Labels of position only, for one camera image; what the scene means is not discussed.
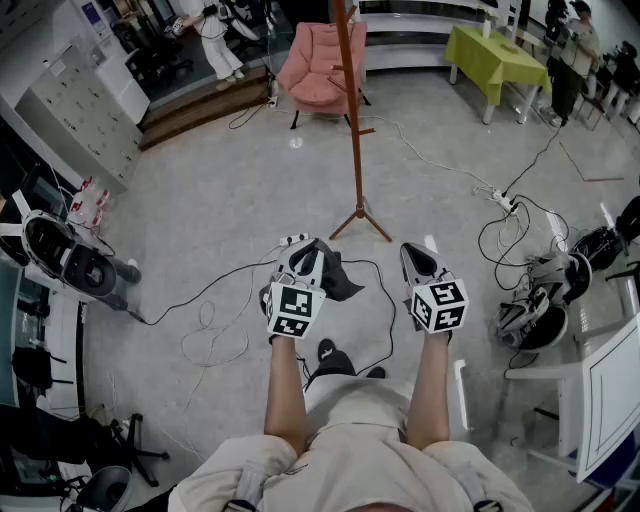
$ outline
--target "white shoe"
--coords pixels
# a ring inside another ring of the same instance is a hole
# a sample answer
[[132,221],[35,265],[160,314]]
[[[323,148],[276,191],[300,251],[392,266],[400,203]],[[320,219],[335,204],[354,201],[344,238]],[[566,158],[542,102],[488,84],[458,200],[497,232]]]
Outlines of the white shoe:
[[226,91],[229,87],[231,87],[231,83],[225,80],[224,82],[220,82],[216,85],[216,91]]

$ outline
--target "cabinet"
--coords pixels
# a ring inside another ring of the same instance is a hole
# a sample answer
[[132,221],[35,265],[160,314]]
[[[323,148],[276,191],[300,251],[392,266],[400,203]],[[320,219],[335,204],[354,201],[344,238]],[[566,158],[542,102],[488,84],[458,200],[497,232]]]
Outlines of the cabinet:
[[83,178],[129,187],[142,133],[70,47],[24,93],[16,111]]

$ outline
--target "wooden step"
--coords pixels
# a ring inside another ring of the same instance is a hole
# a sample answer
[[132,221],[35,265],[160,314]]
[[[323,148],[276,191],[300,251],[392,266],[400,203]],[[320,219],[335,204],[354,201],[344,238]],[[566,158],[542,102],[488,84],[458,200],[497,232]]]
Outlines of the wooden step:
[[210,121],[267,103],[269,98],[266,81],[254,81],[242,87],[240,85],[223,92],[216,91],[218,94],[207,100],[183,106],[177,112],[154,121],[152,126],[145,129],[138,147],[145,151]]
[[147,128],[151,128],[152,126],[161,123],[167,117],[172,117],[180,113],[181,111],[188,109],[189,107],[206,103],[218,97],[222,97],[223,95],[230,92],[231,89],[249,87],[258,82],[264,82],[266,84],[267,81],[267,68],[265,68],[264,66],[260,66],[247,71],[242,80],[239,80],[238,83],[232,85],[225,91],[216,90],[216,86],[221,83],[221,80],[203,85],[195,91],[191,91],[183,96],[180,96],[179,98],[176,98],[175,100],[170,101],[169,103],[165,103],[164,105],[161,105],[160,107],[148,112],[142,120],[140,127],[143,130],[146,130]]

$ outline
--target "concrete floor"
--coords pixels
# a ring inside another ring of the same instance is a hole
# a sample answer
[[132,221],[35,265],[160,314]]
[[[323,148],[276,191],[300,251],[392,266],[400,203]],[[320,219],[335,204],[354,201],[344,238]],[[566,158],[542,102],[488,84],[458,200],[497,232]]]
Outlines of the concrete floor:
[[[537,114],[525,125],[516,122],[512,104],[522,99],[505,87],[493,123],[480,120],[484,98],[460,77],[448,83],[448,71],[411,70],[372,74],[366,93],[372,107],[362,115],[393,119],[425,157],[474,172],[504,189],[545,147],[553,131]],[[287,101],[279,108],[290,109]],[[130,191],[117,198],[105,235],[123,259],[136,258],[143,279],[132,289],[132,303],[147,320],[155,320],[169,305],[195,295],[220,274],[257,261],[277,245],[281,236],[309,232],[328,241],[331,232],[355,206],[351,140],[342,119],[301,117],[289,130],[292,115],[261,110],[245,126],[229,130],[228,119],[204,125],[144,153]],[[385,286],[396,305],[395,353],[385,362],[393,377],[413,379],[421,349],[407,314],[398,260],[405,241],[435,237],[440,253],[464,279],[471,309],[451,342],[451,360],[464,359],[469,426],[468,438],[501,467],[531,499],[536,510],[571,510],[593,491],[577,485],[566,471],[528,458],[520,448],[523,415],[534,406],[557,407],[553,387],[508,384],[503,371],[513,351],[488,335],[488,323],[500,301],[510,294],[498,288],[493,265],[477,246],[478,233],[499,218],[499,207],[473,195],[472,178],[420,161],[400,139],[393,124],[362,119],[362,128],[376,133],[362,137],[364,194],[371,212],[393,237],[385,242],[365,221],[352,223],[330,245],[345,259],[368,258],[382,270]],[[561,140],[585,179],[624,177],[624,181],[586,183],[558,144]],[[638,194],[640,134],[623,120],[602,120],[591,132],[572,120],[540,156],[537,165],[513,191],[561,213],[578,230],[603,225],[601,203],[613,216]],[[532,227],[511,253],[512,261],[546,250],[553,237],[543,212],[529,208]],[[515,233],[506,234],[510,239]],[[484,246],[494,257],[496,231]],[[362,368],[389,350],[390,305],[368,265],[346,267],[352,280],[366,286],[348,302],[328,301],[307,340],[298,351],[315,368],[317,342],[333,338]],[[500,278],[515,284],[519,272],[502,269]],[[255,286],[270,272],[255,272]],[[215,303],[216,325],[230,320],[247,299],[250,273],[244,271],[215,285],[205,294]],[[617,319],[614,285],[596,286],[586,297],[592,326]],[[113,403],[108,373],[115,377],[117,414],[145,416],[144,447],[166,449],[170,462],[153,466],[159,489],[137,486],[131,505],[168,489],[200,464],[162,433],[166,430],[186,444],[181,414],[201,370],[180,350],[181,338],[199,327],[203,300],[171,312],[155,327],[143,326],[102,304],[89,307],[85,347],[87,403]],[[247,352],[238,360],[210,369],[194,394],[186,414],[194,446],[208,456],[232,436],[261,431],[268,382],[270,347],[258,301],[252,298],[240,318],[250,335]],[[211,332],[185,340],[189,357],[206,359]],[[244,336],[232,327],[216,340],[211,362],[242,349]],[[542,354],[536,364],[563,357],[562,350]],[[547,427],[553,433],[555,426]]]

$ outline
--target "wooden coat rack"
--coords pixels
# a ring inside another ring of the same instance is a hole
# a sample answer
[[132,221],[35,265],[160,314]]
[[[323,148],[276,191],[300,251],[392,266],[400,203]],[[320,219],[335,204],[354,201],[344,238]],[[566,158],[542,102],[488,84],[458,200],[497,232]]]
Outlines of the wooden coat rack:
[[348,13],[344,12],[343,0],[332,0],[333,13],[336,17],[336,28],[338,29],[338,39],[340,41],[340,53],[342,55],[342,65],[333,66],[333,69],[344,71],[344,81],[346,86],[347,101],[349,103],[349,117],[351,118],[351,144],[353,145],[353,166],[356,176],[356,211],[353,212],[347,220],[345,220],[338,229],[329,237],[333,240],[340,231],[342,231],[347,225],[356,217],[358,219],[367,219],[374,228],[376,228],[380,234],[386,238],[388,242],[391,242],[391,237],[385,233],[385,231],[378,226],[376,221],[367,213],[364,209],[362,202],[362,162],[360,161],[360,136],[367,133],[372,133],[374,130],[360,131],[358,123],[358,98],[356,96],[356,85],[353,77],[353,61],[351,60],[351,44],[349,40],[349,31],[347,29],[347,22],[353,16],[356,7],[353,6]]

